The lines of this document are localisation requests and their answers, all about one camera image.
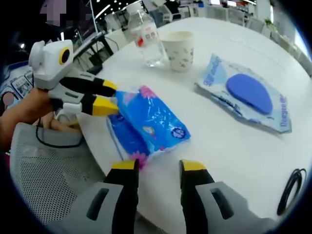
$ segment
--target paper cup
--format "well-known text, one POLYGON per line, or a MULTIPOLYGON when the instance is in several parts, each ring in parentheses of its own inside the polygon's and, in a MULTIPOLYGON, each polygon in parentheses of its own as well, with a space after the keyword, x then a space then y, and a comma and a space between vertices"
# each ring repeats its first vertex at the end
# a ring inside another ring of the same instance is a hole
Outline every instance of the paper cup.
POLYGON ((193 34, 187 31, 169 33, 160 37, 170 67, 177 72, 188 71, 193 63, 193 34))

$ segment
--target white round table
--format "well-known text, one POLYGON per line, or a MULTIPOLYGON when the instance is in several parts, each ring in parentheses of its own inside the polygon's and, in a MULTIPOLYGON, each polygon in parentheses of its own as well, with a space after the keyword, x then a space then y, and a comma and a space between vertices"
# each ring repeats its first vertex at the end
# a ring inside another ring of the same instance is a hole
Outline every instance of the white round table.
MULTIPOLYGON (((178 162, 196 160, 215 181, 224 181, 259 217, 275 220, 286 182, 295 168, 310 170, 312 153, 312 83, 300 64, 263 35, 229 22, 188 18, 159 28, 160 34, 194 33, 194 65, 172 72, 168 65, 145 67, 134 43, 104 62, 98 75, 120 87, 149 86, 187 126, 191 140, 154 157, 140 173, 138 211, 170 234, 184 234, 178 162), (264 77, 288 98, 292 133, 274 135, 236 121, 219 106, 194 92, 211 54, 242 64, 264 77)), ((120 160, 104 117, 78 116, 86 141, 108 173, 120 160)))

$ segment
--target pink flower print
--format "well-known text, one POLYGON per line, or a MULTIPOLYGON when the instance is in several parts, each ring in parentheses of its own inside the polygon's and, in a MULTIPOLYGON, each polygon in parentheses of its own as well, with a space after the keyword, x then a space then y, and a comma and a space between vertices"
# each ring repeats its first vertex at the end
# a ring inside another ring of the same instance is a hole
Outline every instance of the pink flower print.
POLYGON ((143 98, 156 98, 157 97, 156 94, 152 90, 150 90, 149 87, 145 85, 141 86, 139 90, 143 98))
POLYGON ((124 96, 123 96, 123 103, 125 105, 128 105, 129 102, 136 96, 136 94, 134 93, 126 93, 124 96))
POLYGON ((137 151, 130 156, 130 159, 131 160, 138 159, 139 169, 141 170, 146 164, 147 156, 145 153, 140 154, 140 152, 137 151))

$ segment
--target bottle cap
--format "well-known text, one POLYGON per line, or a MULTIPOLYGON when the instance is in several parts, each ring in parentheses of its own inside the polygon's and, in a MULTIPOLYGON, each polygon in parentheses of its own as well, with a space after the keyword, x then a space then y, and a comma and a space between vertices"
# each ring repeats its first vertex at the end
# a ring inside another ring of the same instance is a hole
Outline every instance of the bottle cap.
POLYGON ((142 9, 141 2, 132 3, 127 7, 128 13, 133 13, 142 9))

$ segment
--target mesh chair back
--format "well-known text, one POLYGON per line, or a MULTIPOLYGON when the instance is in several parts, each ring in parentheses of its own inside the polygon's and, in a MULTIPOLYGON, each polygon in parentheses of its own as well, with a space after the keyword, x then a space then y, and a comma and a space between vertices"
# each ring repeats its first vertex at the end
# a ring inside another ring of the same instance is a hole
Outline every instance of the mesh chair back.
MULTIPOLYGON (((38 142, 35 131, 33 125, 16 126, 10 172, 24 201, 46 224, 62 220, 77 196, 105 176, 85 142, 71 149, 51 148, 38 142)), ((39 137, 50 144, 72 145, 82 135, 40 128, 39 137)))

